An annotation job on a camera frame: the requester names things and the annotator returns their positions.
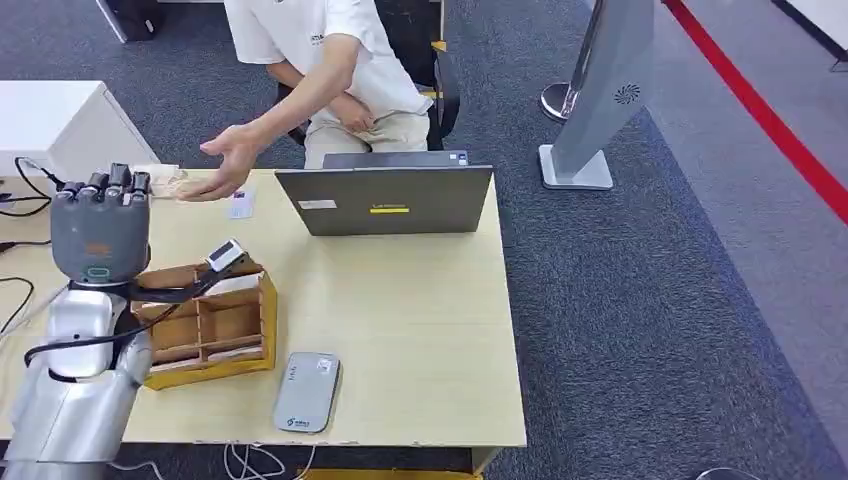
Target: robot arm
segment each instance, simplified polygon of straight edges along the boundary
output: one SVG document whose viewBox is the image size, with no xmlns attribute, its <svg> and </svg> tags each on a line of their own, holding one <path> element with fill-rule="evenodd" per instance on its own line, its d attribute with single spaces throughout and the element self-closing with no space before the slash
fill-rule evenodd
<svg viewBox="0 0 848 480">
<path fill-rule="evenodd" d="M 195 284 L 139 287 L 134 279 L 150 261 L 149 184 L 147 174 L 115 164 L 110 175 L 95 173 L 56 194 L 53 259 L 70 283 L 50 306 L 43 343 L 25 356 L 3 480 L 101 478 L 152 364 L 152 323 L 141 325 L 130 302 L 174 304 L 156 321 L 164 320 L 246 257 L 231 240 L 210 254 Z"/>
</svg>

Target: laptop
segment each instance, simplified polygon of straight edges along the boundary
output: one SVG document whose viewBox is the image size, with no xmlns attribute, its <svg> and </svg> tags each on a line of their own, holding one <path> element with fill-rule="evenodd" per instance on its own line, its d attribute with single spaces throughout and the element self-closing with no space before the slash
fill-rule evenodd
<svg viewBox="0 0 848 480">
<path fill-rule="evenodd" d="M 327 154 L 323 170 L 278 170 L 315 236 L 474 232 L 492 177 L 461 150 Z"/>
</svg>

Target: man's hand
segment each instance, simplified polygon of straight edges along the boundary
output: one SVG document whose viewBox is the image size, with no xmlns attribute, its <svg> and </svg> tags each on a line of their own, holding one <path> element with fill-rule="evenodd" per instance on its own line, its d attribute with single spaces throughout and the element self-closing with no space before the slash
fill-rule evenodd
<svg viewBox="0 0 848 480">
<path fill-rule="evenodd" d="M 330 111 L 351 132 L 365 132 L 374 127 L 374 114 L 368 107 L 348 93 L 343 93 L 330 102 Z"/>
<path fill-rule="evenodd" d="M 250 125 L 233 125 L 214 140 L 200 146 L 207 155 L 223 155 L 224 161 L 212 176 L 185 191 L 180 200 L 206 202 L 229 197 L 247 180 L 256 156 L 267 147 Z"/>
</svg>

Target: red floor line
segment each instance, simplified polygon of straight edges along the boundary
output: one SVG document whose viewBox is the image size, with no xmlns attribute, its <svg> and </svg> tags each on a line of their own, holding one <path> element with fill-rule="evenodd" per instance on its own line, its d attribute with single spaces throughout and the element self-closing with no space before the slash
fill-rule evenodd
<svg viewBox="0 0 848 480">
<path fill-rule="evenodd" d="M 830 206 L 845 224 L 848 224 L 848 190 L 818 161 L 810 150 L 798 139 L 777 113 L 760 96 L 730 58 L 719 48 L 692 12 L 681 0 L 663 0 L 666 7 L 695 42 L 698 49 L 712 64 L 736 98 L 760 127 L 771 138 L 777 148 L 786 155 L 802 177 Z"/>
</svg>

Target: stand base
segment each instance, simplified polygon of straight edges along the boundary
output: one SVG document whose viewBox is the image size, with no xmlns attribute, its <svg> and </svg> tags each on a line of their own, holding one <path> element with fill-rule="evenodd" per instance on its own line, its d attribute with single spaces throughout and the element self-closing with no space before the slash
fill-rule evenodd
<svg viewBox="0 0 848 480">
<path fill-rule="evenodd" d="M 539 163 L 542 165 L 542 181 L 545 188 L 553 190 L 609 190 L 612 188 L 612 175 L 609 173 L 607 159 L 603 151 L 594 157 L 571 178 L 558 178 L 551 156 L 553 145 L 539 146 Z"/>
<path fill-rule="evenodd" d="M 542 106 L 542 111 L 551 120 L 560 123 L 568 121 L 568 113 L 563 115 L 562 106 L 565 105 L 565 97 L 568 95 L 568 90 L 571 86 L 568 83 L 553 83 L 542 90 L 542 97 L 539 102 Z"/>
</svg>

